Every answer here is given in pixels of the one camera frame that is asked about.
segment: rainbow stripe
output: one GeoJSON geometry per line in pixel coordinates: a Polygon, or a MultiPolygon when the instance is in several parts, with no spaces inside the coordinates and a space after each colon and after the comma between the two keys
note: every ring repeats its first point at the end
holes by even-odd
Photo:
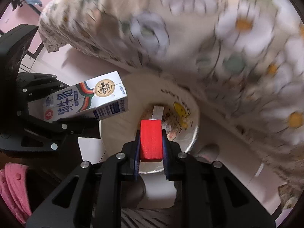
{"type": "Polygon", "coordinates": [[[77,112],[84,111],[90,108],[92,98],[94,97],[94,89],[89,88],[86,82],[81,82],[75,85],[82,96],[84,96],[83,104],[77,112]]]}
{"type": "Polygon", "coordinates": [[[94,89],[89,88],[86,82],[81,82],[75,85],[82,96],[94,96],[94,89]]]}

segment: red block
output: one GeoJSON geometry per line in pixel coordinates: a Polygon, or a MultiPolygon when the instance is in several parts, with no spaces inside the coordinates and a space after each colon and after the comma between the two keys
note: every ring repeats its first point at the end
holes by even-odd
{"type": "Polygon", "coordinates": [[[163,159],[162,121],[142,120],[140,125],[141,162],[161,162],[163,159]]]}

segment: pink wall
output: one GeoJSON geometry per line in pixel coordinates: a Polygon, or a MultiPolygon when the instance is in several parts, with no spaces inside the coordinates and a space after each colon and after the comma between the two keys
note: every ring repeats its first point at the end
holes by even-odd
{"type": "MultiPolygon", "coordinates": [[[[42,5],[45,6],[51,0],[40,0],[42,5]]],[[[36,6],[39,11],[42,11],[43,7],[36,6]]],[[[39,15],[31,9],[27,4],[22,7],[16,8],[12,11],[13,7],[10,4],[5,10],[3,16],[0,18],[0,29],[3,32],[8,32],[14,27],[20,24],[38,25],[39,15]]],[[[38,33],[34,36],[34,39],[29,47],[31,53],[35,53],[36,49],[41,43],[41,39],[38,33]]]]}

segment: pink cloth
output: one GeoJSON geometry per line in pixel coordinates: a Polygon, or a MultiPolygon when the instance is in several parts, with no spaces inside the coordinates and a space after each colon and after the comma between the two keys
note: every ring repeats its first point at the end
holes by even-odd
{"type": "Polygon", "coordinates": [[[26,165],[7,163],[0,170],[0,194],[21,224],[25,224],[32,214],[25,182],[27,168],[26,165]]]}

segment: white milk carton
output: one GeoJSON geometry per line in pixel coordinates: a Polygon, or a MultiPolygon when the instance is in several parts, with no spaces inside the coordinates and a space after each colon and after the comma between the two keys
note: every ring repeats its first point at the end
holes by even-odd
{"type": "Polygon", "coordinates": [[[127,92],[117,71],[52,93],[43,104],[47,122],[76,116],[102,120],[127,110],[127,92]]]}

